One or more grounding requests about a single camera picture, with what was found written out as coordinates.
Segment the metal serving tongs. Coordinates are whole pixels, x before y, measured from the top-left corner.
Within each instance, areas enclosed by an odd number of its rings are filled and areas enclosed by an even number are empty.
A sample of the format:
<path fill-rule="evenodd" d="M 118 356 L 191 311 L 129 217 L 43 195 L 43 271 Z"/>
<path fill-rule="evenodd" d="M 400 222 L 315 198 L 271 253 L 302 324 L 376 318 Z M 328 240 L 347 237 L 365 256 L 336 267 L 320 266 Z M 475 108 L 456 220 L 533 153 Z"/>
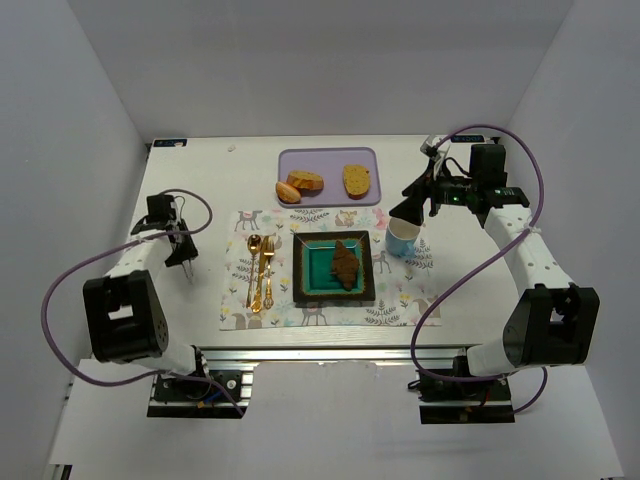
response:
<path fill-rule="evenodd" d="M 194 268 L 193 268 L 193 263 L 191 259 L 185 260 L 182 262 L 182 268 L 184 271 L 184 274 L 186 276 L 186 279 L 188 281 L 188 283 L 190 285 L 193 284 L 194 282 Z"/>

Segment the brown chocolate croissant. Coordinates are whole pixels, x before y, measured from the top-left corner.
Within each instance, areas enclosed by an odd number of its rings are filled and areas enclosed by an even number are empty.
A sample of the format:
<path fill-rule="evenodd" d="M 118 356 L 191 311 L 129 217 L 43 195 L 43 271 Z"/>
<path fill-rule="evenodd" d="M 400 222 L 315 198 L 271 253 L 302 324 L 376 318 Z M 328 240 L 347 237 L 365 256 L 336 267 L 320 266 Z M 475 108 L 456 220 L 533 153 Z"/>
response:
<path fill-rule="evenodd" d="M 331 274 L 345 290 L 351 291 L 355 286 L 359 268 L 360 262 L 355 253 L 347 248 L 341 240 L 337 240 L 331 262 Z"/>

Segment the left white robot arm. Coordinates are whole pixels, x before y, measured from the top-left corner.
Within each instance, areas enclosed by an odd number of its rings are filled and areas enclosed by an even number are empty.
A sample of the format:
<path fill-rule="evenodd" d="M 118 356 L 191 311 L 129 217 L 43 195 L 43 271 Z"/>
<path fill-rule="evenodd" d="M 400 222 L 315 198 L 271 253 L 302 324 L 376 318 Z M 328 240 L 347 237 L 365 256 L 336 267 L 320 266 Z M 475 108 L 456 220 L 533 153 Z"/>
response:
<path fill-rule="evenodd" d="M 193 277 L 199 252 L 168 193 L 147 198 L 147 214 L 133 227 L 133 244 L 103 277 L 83 286 L 91 346 L 102 363 L 135 363 L 150 370 L 202 377 L 200 350 L 170 337 L 154 279 L 164 268 L 180 267 Z"/>

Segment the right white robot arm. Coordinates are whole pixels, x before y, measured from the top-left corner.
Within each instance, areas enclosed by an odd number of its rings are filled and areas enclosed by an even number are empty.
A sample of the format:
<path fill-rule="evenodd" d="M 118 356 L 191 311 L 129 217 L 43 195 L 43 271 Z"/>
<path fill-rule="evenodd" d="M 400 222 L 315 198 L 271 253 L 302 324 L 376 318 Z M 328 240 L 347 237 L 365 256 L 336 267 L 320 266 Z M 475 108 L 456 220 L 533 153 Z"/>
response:
<path fill-rule="evenodd" d="M 507 183 L 506 150 L 499 144 L 471 147 L 469 169 L 447 166 L 443 142 L 423 144 L 426 170 L 402 192 L 390 215 L 411 225 L 443 205 L 468 209 L 499 249 L 519 300 L 494 340 L 468 348 L 457 382 L 488 381 L 531 367 L 579 365 L 586 361 L 600 307 L 592 287 L 580 287 L 559 266 L 535 224 L 538 216 L 519 187 Z"/>

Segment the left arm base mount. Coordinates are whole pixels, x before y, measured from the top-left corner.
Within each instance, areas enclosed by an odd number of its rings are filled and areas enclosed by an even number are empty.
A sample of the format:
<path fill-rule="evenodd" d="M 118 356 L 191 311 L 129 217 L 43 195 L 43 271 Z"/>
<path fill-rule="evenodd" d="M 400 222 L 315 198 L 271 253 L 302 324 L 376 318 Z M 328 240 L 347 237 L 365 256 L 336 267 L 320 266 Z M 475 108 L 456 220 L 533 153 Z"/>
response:
<path fill-rule="evenodd" d="M 153 380 L 149 418 L 240 419 L 248 408 L 256 362 L 210 361 L 209 375 L 238 404 L 241 413 L 216 386 L 170 376 Z"/>

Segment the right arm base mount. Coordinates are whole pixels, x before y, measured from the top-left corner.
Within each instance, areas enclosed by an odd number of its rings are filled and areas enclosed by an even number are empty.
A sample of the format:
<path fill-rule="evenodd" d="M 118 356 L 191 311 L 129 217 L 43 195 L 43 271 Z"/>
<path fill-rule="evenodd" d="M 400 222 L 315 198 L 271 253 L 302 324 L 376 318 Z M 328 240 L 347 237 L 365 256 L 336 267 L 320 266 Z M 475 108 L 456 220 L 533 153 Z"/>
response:
<path fill-rule="evenodd" d="M 470 375 L 467 349 L 417 347 L 410 352 L 416 379 L 407 389 L 418 395 L 423 425 L 489 425 L 515 421 L 509 383 L 477 381 Z"/>

